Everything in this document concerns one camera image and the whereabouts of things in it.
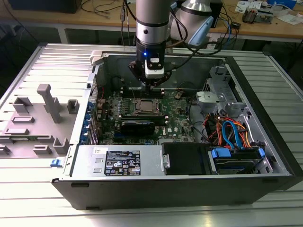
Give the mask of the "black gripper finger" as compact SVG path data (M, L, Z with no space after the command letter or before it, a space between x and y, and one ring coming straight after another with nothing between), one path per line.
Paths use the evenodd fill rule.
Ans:
M160 86L161 84L163 84L164 82L166 82L168 79L170 79L170 77L171 77L171 71L167 71L167 72L164 72L164 75L163 75L162 78L160 78L160 79L153 79L152 83L151 83L152 89L154 87Z
M129 70L132 74L145 85L145 90L151 90L151 80L146 78L144 64L141 61L129 63Z

